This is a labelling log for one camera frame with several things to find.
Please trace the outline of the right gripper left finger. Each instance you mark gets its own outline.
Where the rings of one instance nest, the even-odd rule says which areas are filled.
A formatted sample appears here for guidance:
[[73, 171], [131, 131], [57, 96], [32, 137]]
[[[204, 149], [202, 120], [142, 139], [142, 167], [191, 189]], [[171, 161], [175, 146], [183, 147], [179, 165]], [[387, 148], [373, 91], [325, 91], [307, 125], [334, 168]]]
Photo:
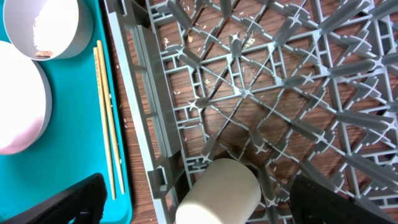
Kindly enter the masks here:
[[2, 224], [95, 223], [104, 212], [108, 193], [102, 174], [95, 173]]

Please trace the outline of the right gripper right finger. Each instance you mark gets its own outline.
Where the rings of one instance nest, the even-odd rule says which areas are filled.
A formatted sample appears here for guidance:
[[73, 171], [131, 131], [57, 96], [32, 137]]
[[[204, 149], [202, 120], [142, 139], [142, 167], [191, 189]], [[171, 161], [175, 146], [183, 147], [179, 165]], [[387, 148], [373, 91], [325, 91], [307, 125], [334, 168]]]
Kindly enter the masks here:
[[294, 222], [299, 224], [389, 222], [389, 217], [368, 200], [346, 199], [302, 175], [293, 181], [289, 207]]

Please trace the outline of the white cup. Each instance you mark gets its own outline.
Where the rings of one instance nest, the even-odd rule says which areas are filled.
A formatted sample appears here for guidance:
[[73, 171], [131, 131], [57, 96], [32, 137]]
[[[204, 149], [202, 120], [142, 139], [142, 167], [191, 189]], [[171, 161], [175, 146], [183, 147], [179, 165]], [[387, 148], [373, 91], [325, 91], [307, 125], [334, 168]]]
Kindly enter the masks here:
[[177, 207], [176, 224], [246, 223], [261, 200], [255, 175], [233, 159], [213, 161]]

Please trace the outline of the white rice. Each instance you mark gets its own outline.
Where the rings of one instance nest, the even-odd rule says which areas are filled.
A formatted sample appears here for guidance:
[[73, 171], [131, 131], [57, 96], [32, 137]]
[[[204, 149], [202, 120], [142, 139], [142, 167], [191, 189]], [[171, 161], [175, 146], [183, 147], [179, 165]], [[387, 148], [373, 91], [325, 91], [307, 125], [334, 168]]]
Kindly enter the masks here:
[[76, 0], [45, 1], [33, 25], [35, 56], [55, 57], [64, 52], [75, 36], [78, 16]]

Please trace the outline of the grey bowl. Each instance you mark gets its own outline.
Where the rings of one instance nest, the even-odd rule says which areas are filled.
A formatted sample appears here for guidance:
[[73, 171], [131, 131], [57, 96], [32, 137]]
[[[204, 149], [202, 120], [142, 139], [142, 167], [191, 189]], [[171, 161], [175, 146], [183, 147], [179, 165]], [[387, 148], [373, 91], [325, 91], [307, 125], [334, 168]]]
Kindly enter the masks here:
[[81, 0], [5, 0], [4, 28], [14, 47], [32, 60], [72, 58], [93, 34], [93, 16]]

